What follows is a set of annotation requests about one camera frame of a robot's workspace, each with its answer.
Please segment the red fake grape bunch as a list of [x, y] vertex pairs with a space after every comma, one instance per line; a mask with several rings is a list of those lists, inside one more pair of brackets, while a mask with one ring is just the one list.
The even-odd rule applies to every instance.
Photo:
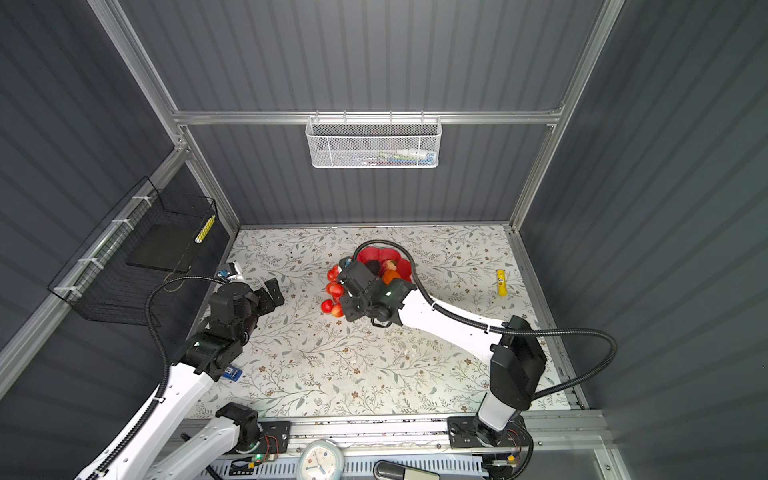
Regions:
[[335, 318], [341, 318], [344, 316], [343, 308], [341, 305], [341, 298], [344, 295], [344, 288], [338, 282], [340, 272], [341, 269], [338, 265], [333, 266], [328, 270], [328, 283], [325, 287], [325, 290], [330, 298], [324, 300], [321, 303], [321, 311], [325, 314], [330, 314]]

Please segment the large orange fake orange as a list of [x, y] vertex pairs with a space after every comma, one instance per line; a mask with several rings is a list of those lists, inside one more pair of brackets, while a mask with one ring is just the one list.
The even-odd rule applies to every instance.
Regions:
[[396, 270], [386, 270], [381, 279], [386, 285], [389, 285], [393, 280], [401, 279], [401, 275]]

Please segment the black fake avocado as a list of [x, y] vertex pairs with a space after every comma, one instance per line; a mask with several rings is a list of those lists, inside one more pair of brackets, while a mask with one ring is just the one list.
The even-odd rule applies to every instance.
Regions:
[[370, 260], [365, 263], [366, 268], [375, 276], [380, 276], [382, 267], [381, 262], [378, 260]]

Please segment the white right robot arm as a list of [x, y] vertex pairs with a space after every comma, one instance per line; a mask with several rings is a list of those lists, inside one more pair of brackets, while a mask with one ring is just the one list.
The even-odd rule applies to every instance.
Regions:
[[[364, 257], [365, 253], [385, 244], [383, 240], [366, 241], [334, 267], [343, 290], [342, 312], [351, 322], [366, 318], [377, 328], [396, 325], [426, 332], [487, 365], [489, 386], [476, 414], [449, 420], [449, 434], [455, 447], [466, 447], [472, 441], [483, 447], [496, 447], [509, 438], [528, 439], [528, 432], [518, 420], [534, 401], [593, 378], [604, 371], [617, 354], [616, 340], [601, 330], [534, 329], [519, 316], [507, 321], [490, 319], [437, 300], [415, 271], [386, 279], [384, 269], [373, 269]], [[568, 336], [601, 339], [607, 343], [608, 351], [587, 372], [539, 389], [547, 364], [540, 339]]]

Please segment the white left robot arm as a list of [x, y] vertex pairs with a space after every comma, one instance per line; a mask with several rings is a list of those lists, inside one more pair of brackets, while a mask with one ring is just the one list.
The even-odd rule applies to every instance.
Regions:
[[178, 356], [161, 354], [164, 373], [155, 391], [78, 478], [192, 479], [229, 452], [264, 456], [273, 449], [257, 412], [230, 402], [199, 433], [159, 456], [195, 403], [243, 353], [259, 319], [285, 302], [277, 279], [253, 289], [237, 274], [232, 265], [227, 275], [212, 278], [218, 288], [209, 299], [206, 327]]

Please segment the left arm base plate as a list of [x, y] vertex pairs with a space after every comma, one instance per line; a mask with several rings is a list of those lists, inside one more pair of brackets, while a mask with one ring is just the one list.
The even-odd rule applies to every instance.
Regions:
[[289, 421], [261, 422], [259, 437], [248, 441], [243, 448], [236, 448], [235, 451], [239, 454], [261, 457], [285, 454], [290, 440], [291, 426]]

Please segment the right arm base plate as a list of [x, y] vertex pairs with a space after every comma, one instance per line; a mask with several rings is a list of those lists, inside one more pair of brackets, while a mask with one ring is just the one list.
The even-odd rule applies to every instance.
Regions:
[[513, 417], [502, 431], [486, 426], [476, 416], [452, 416], [446, 419], [450, 446], [454, 449], [528, 447], [532, 440], [522, 416]]

